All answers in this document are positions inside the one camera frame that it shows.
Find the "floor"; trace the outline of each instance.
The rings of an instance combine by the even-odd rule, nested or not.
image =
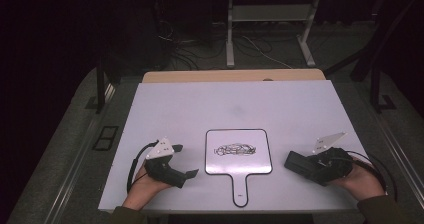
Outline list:
[[[301,29],[299,24],[287,23],[236,25],[235,69],[308,68],[296,41]],[[225,29],[217,23],[214,30],[212,45],[180,35],[179,49],[165,70],[226,69],[222,31]],[[316,68],[325,70],[361,49],[374,30],[373,23],[368,22],[314,26],[308,43]],[[422,196],[417,196],[423,190],[424,120],[384,74],[381,94],[388,95],[397,109],[376,114],[368,101],[369,78],[352,82],[349,74],[353,67],[354,63],[328,79],[333,82],[366,151],[378,157],[394,177],[399,205],[420,223],[424,220],[424,205]],[[140,76],[123,77],[119,85],[109,89],[105,108],[96,114],[89,105],[96,96],[95,70],[87,74],[9,223],[107,223],[109,214],[97,210],[97,206],[140,80]],[[95,151],[92,146],[104,126],[117,126],[117,136],[109,151]],[[403,164],[402,158],[394,158],[400,149],[394,149],[393,145],[399,145],[408,158]],[[389,194],[393,194],[393,188],[389,188]],[[361,214],[356,212],[314,213],[313,218],[316,224],[363,222]]]

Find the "gray carpet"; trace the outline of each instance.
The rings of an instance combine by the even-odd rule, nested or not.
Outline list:
[[[270,36],[260,28],[256,32],[252,32],[251,29],[235,28],[235,35],[238,36],[236,42],[239,43],[238,48],[234,48],[235,69],[284,68],[281,63],[261,56],[241,36],[251,38],[264,53],[280,62],[293,68],[306,68],[294,39],[300,30],[300,26],[282,24]],[[373,31],[374,27],[369,23],[358,23],[350,27],[334,24],[314,27],[308,42],[317,68],[324,70],[356,52],[367,43]],[[216,37],[221,39],[215,41],[212,46],[186,45],[184,48],[192,54],[187,51],[179,53],[191,58],[201,69],[225,69],[225,51],[220,52],[224,44],[223,35],[217,33]],[[365,149],[381,159],[395,177],[399,191],[399,205],[419,223],[420,220],[424,220],[423,208],[387,148],[385,136],[368,102],[369,80],[353,83],[349,79],[352,68],[353,65],[347,66],[329,76],[329,79],[332,80]],[[166,70],[188,69],[187,63],[177,59],[171,60],[166,68]],[[124,78],[120,85],[115,86],[115,93],[102,113],[95,114],[94,110],[85,109],[90,98],[96,95],[95,72],[88,73],[76,91],[9,223],[44,223],[45,220],[47,223],[107,223],[109,214],[98,211],[97,206],[139,80],[140,77]],[[424,148],[423,119],[389,77],[383,75],[381,84],[382,94],[389,95],[397,109],[386,110],[380,117],[386,120],[417,172],[424,176],[424,160],[420,158]],[[110,151],[92,150],[91,146],[103,126],[119,126],[118,136]],[[69,179],[66,181],[67,176],[74,177],[74,181]],[[65,201],[61,206],[63,208],[50,212],[53,206],[57,206],[54,204],[58,195],[64,197],[62,200]],[[323,213],[314,214],[314,222],[357,224],[363,222],[363,217],[359,213]]]

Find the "cable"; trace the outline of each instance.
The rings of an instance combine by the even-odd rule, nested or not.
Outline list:
[[[193,70],[193,68],[191,67],[190,63],[188,63],[186,60],[182,59],[181,57],[175,56],[175,55],[172,55],[172,54],[171,54],[171,57],[173,57],[175,59],[178,59],[181,62],[183,62],[189,68],[190,71]]]
[[[246,36],[234,36],[235,38],[236,37],[241,37],[241,38],[244,38],[243,40],[245,40],[245,37]],[[263,50],[262,48],[259,48],[263,53],[270,53],[272,50],[273,50],[273,48],[272,48],[272,45],[270,44],[270,43],[268,43],[267,41],[265,41],[265,40],[263,40],[263,39],[253,39],[253,40],[256,40],[256,41],[262,41],[262,42],[264,42],[266,45],[268,45],[268,47],[269,47],[269,49],[268,50]],[[239,43],[239,45],[241,45],[241,46],[243,46],[243,47],[245,47],[245,48],[247,48],[247,49],[250,49],[250,50],[254,50],[255,52],[258,50],[257,48],[255,48],[255,47],[251,47],[251,45],[250,45],[251,43],[249,42],[249,46],[246,46],[246,45],[244,45],[244,44],[242,44],[242,43]]]
[[[277,62],[277,63],[280,63],[280,64],[282,64],[282,65],[284,65],[284,66],[286,66],[286,67],[288,67],[288,68],[290,68],[290,69],[293,69],[293,67],[291,67],[291,66],[289,66],[289,65],[287,65],[286,63],[284,63],[284,62],[281,62],[281,61],[278,61],[278,60],[275,60],[274,58],[272,58],[272,57],[269,57],[269,56],[267,56],[265,53],[263,53],[262,52],[262,50],[259,48],[259,47],[257,47],[256,45],[255,45],[255,43],[253,42],[253,41],[251,41],[248,37],[246,37],[246,36],[242,36],[243,38],[245,38],[246,40],[248,40],[264,57],[266,57],[266,58],[268,58],[268,59],[270,59],[271,61],[275,61],[275,62]]]
[[[140,180],[141,178],[143,178],[145,175],[147,174],[147,172],[146,173],[144,173],[143,175],[141,175],[141,177],[139,177],[139,178],[137,178],[137,179],[135,179],[134,181],[133,181],[133,183],[131,184],[131,187],[138,181],[138,180]]]
[[[360,160],[349,160],[349,159],[346,159],[346,158],[339,158],[339,157],[333,157],[333,158],[330,158],[330,160],[339,160],[339,161],[350,162],[350,163],[356,164],[356,165],[364,168],[365,170],[370,172],[372,175],[374,175],[375,178],[377,178],[378,182],[380,182],[381,187],[386,192],[387,185],[386,185],[386,182],[384,181],[383,175],[378,170],[372,168],[371,166],[369,166],[365,162],[360,161]]]
[[[133,162],[131,164],[130,172],[128,173],[127,193],[130,192],[131,186],[133,185],[132,179],[133,179],[133,176],[134,176],[135,168],[137,167],[138,159],[140,158],[141,154],[147,148],[154,147],[158,142],[159,142],[159,140],[157,140],[156,142],[152,142],[152,143],[147,144],[145,147],[143,147],[143,149],[141,149],[141,151],[137,154],[136,158],[133,160]]]
[[[222,43],[221,47],[219,48],[218,53],[216,53],[212,56],[207,56],[207,57],[199,56],[199,55],[197,55],[197,54],[195,54],[195,53],[193,53],[189,50],[186,50],[184,48],[179,48],[179,47],[177,47],[176,51],[178,51],[178,50],[185,51],[185,52],[191,54],[193,57],[196,57],[196,58],[199,58],[199,59],[212,59],[212,58],[215,58],[215,57],[218,57],[219,55],[221,55],[222,51],[224,50],[224,47],[225,47],[225,42]]]
[[[171,30],[170,33],[168,34],[168,36],[166,36],[166,38],[170,38],[173,34],[174,34],[174,28],[172,27],[171,23],[164,21],[164,20],[160,20],[159,23],[165,23],[168,25],[169,29]]]
[[[395,201],[397,201],[398,199],[398,190],[397,190],[397,184],[395,181],[395,178],[393,177],[393,174],[389,171],[389,169],[387,168],[386,165],[383,164],[382,161],[380,161],[376,156],[372,155],[372,154],[368,154],[372,159],[376,160],[378,162],[378,164],[380,164],[383,169],[386,171],[387,175],[390,178],[390,181],[392,182],[392,186],[393,186],[393,196]]]
[[[174,40],[163,37],[163,36],[158,36],[160,39],[165,40],[165,41],[170,41],[170,42],[174,42]]]
[[[178,71],[178,68],[177,68],[177,60],[175,60],[175,59],[171,59],[171,63],[172,63],[172,67],[174,68],[174,71]]]
[[[347,153],[353,153],[353,154],[355,154],[355,155],[358,155],[358,156],[360,156],[360,157],[362,157],[362,158],[364,158],[364,159],[366,159],[367,161],[369,161],[370,163],[371,163],[371,165],[373,165],[374,166],[374,168],[375,169],[377,169],[377,171],[378,172],[380,172],[381,173],[381,171],[378,169],[378,167],[377,167],[377,165],[375,165],[375,163],[373,162],[373,161],[371,161],[368,157],[366,157],[365,155],[362,155],[361,153],[358,153],[358,152],[354,152],[354,151],[346,151]]]
[[[252,55],[252,54],[250,54],[250,53],[247,53],[247,52],[245,52],[245,51],[243,51],[240,47],[239,47],[239,45],[241,45],[238,41],[236,41],[236,39],[233,39],[233,44],[234,44],[234,46],[237,48],[237,50],[239,50],[241,53],[243,53],[244,55],[246,55],[246,56],[250,56],[250,57],[262,57],[262,55],[259,53],[258,55]]]
[[[200,69],[199,66],[193,60],[191,60],[189,57],[186,57],[185,55],[180,54],[178,52],[174,52],[174,54],[177,55],[181,60],[183,60],[183,58],[185,58],[184,60],[187,60],[187,63],[189,63],[190,66],[193,65],[196,68],[196,70]]]
[[[286,41],[291,41],[291,40],[297,39],[297,35],[293,35],[291,37],[280,39],[280,40],[266,40],[266,39],[264,39],[264,37],[267,37],[271,32],[273,32],[274,29],[276,29],[276,27],[279,25],[279,22],[274,22],[274,21],[267,22],[267,25],[270,25],[271,28],[268,28],[266,33],[264,33],[262,35],[259,35],[259,33],[257,33],[257,31],[254,27],[256,24],[257,23],[255,22],[255,24],[253,24],[253,26],[250,27],[253,35],[255,36],[255,38],[250,38],[251,40],[262,40],[262,41],[266,42],[268,45],[271,45],[270,42],[286,42]]]

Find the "table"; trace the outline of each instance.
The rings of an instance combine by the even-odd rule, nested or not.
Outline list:
[[[264,79],[278,81],[261,81]],[[173,83],[159,83],[168,80]],[[218,128],[261,128],[267,132],[273,170],[247,178],[249,202],[243,208],[233,204],[228,176],[205,172],[205,135]],[[161,192],[144,212],[355,210],[356,201],[344,190],[322,187],[283,167],[290,150],[311,155],[316,138],[341,131],[348,135],[338,146],[365,154],[334,87],[319,70],[147,73],[134,97],[99,209],[112,211],[122,204],[132,159],[147,143],[167,136],[172,143],[184,145],[171,160],[171,167],[182,172],[199,169],[199,173],[182,189]]]

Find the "hand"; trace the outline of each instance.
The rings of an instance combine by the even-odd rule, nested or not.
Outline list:
[[[157,193],[171,187],[169,184],[149,177],[144,168],[144,163],[138,170],[134,180],[136,181],[122,206],[137,211],[141,210]]]
[[[377,178],[356,164],[352,164],[349,175],[330,183],[345,188],[358,201],[386,194]]]

